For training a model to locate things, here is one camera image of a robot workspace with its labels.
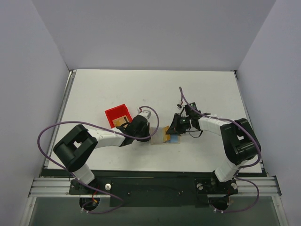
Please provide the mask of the aluminium frame rail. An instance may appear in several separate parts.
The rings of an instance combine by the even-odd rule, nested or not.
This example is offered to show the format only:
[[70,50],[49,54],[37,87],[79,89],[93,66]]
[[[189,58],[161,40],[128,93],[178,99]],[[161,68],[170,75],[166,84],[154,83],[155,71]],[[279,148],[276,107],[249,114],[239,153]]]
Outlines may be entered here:
[[66,197],[70,184],[67,178],[35,178],[28,197]]

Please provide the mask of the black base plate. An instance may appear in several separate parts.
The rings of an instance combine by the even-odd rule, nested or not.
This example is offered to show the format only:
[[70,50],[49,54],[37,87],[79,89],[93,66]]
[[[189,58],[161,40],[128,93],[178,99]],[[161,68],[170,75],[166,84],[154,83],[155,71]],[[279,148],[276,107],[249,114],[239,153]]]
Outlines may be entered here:
[[238,194],[234,179],[218,182],[209,172],[163,172],[163,171],[116,171],[94,170],[95,179],[90,188],[76,180],[71,181],[70,194],[90,196],[93,188],[108,193],[110,207],[123,202],[126,207],[181,207],[194,205],[205,207],[214,202],[226,206],[229,197]]

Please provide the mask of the gold card in bin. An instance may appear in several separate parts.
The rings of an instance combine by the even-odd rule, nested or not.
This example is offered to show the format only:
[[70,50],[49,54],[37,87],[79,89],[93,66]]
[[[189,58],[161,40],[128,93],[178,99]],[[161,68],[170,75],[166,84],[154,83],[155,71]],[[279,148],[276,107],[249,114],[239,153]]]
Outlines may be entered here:
[[114,127],[126,127],[127,124],[130,123],[130,120],[128,119],[128,117],[126,115],[124,115],[124,116],[114,119],[112,122],[113,122]]

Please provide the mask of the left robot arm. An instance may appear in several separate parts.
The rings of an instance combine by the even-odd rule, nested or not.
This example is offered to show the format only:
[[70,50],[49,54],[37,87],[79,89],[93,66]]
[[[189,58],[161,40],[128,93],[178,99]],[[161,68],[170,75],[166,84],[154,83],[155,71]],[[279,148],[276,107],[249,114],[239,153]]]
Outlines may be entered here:
[[142,111],[125,127],[113,128],[113,132],[86,129],[76,125],[54,147],[54,153],[80,183],[80,188],[87,194],[96,190],[95,176],[86,164],[94,149],[101,147],[123,147],[134,140],[150,135],[148,119],[150,111]]

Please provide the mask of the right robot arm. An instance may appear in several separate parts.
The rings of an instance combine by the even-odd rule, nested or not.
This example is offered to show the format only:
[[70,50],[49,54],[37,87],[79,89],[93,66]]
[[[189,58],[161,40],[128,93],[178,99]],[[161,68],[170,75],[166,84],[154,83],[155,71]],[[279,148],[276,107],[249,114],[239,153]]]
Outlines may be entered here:
[[191,133],[191,129],[195,129],[200,135],[206,131],[222,138],[226,160],[213,171],[214,176],[210,180],[211,189],[216,193],[222,192],[227,187],[227,182],[261,150],[249,121],[245,118],[222,121],[217,116],[202,113],[194,102],[178,107],[182,111],[174,114],[166,134],[181,135]]

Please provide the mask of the gold VIP card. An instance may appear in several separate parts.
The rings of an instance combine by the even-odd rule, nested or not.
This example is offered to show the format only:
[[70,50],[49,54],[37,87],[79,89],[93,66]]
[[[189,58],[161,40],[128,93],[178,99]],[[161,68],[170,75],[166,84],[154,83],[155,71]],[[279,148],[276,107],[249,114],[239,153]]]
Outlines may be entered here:
[[166,126],[162,129],[164,143],[169,142],[171,140],[171,135],[167,134],[168,130],[169,130],[169,126]]

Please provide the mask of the red plastic bin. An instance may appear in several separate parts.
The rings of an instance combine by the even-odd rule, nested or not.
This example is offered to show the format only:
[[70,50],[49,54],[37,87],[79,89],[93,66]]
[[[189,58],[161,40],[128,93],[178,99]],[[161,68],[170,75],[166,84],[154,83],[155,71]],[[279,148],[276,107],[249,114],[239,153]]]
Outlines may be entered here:
[[130,122],[132,121],[132,117],[131,117],[131,115],[128,111],[128,108],[125,104],[122,104],[122,105],[116,106],[114,108],[105,110],[105,115],[108,119],[108,122],[109,122],[111,128],[114,128],[114,125],[113,125],[112,121],[116,118],[121,117],[121,116],[126,115],[128,117],[128,119],[130,120]]

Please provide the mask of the beige leather card holder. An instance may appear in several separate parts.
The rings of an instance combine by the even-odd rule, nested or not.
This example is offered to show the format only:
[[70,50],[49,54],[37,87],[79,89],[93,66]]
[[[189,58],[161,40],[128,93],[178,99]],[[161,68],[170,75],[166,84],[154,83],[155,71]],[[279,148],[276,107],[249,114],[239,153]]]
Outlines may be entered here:
[[163,145],[163,144],[180,144],[180,137],[178,135],[171,135],[169,142],[163,142],[163,127],[159,127],[157,132],[150,138],[152,145]]

